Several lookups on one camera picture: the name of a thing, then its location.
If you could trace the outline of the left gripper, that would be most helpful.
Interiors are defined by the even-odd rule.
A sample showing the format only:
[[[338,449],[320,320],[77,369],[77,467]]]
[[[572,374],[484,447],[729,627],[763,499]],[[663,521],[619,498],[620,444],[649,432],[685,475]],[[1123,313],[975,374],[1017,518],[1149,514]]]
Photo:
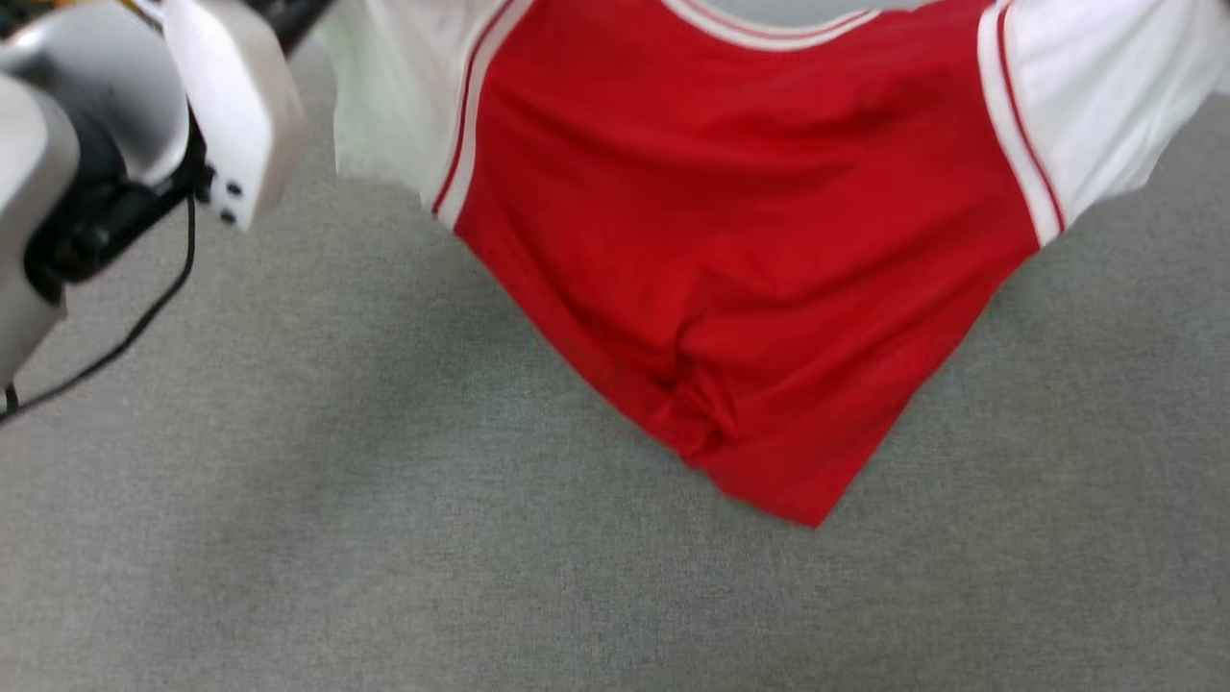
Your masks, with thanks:
[[[285,57],[293,57],[338,0],[242,0],[273,29]]]

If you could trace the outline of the red and white jersey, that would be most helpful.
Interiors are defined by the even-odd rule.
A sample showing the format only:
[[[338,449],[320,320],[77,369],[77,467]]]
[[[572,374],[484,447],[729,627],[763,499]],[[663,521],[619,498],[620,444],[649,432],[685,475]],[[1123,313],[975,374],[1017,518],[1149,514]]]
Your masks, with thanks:
[[[419,194],[629,420],[809,527],[1230,73],[1230,0],[337,0],[319,36],[339,175]]]

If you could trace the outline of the grey fabric sofa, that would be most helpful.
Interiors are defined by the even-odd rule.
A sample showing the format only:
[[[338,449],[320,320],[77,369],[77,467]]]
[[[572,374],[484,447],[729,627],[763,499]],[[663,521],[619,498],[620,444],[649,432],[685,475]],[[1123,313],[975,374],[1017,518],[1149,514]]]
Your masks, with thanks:
[[[1030,262],[820,529],[715,490],[416,197],[199,211],[0,429],[0,692],[1230,692],[1230,97]]]

